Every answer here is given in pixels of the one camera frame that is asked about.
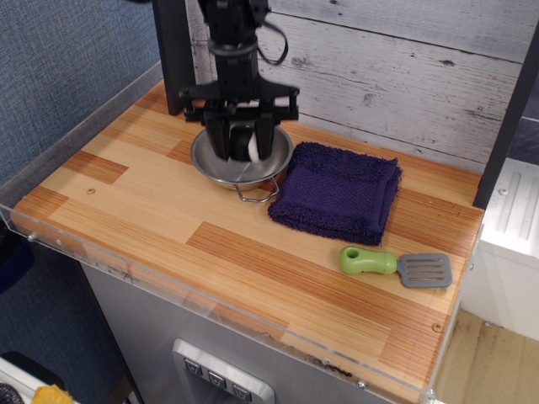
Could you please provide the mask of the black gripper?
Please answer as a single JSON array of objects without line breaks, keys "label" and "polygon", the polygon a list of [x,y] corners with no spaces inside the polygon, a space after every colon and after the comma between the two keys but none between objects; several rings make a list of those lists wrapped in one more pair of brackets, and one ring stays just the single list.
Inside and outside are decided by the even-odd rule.
[{"label": "black gripper", "polygon": [[[251,50],[239,56],[215,55],[217,79],[179,92],[185,102],[185,118],[205,121],[214,153],[222,160],[230,156],[230,122],[225,117],[252,120],[257,113],[270,112],[254,121],[260,159],[267,159],[272,153],[275,121],[299,118],[296,101],[299,89],[264,79],[259,74],[257,53]],[[216,111],[225,117],[206,111]]]}]

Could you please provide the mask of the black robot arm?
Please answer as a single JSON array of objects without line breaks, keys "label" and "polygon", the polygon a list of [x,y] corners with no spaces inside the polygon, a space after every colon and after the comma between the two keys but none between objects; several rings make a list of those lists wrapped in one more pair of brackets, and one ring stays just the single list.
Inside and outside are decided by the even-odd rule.
[{"label": "black robot arm", "polygon": [[184,115],[205,127],[212,149],[226,161],[260,160],[272,154],[274,133],[283,120],[299,118],[300,89],[271,82],[259,73],[256,30],[262,26],[282,35],[267,22],[266,1],[200,1],[210,31],[208,48],[214,56],[217,79],[183,88]]}]

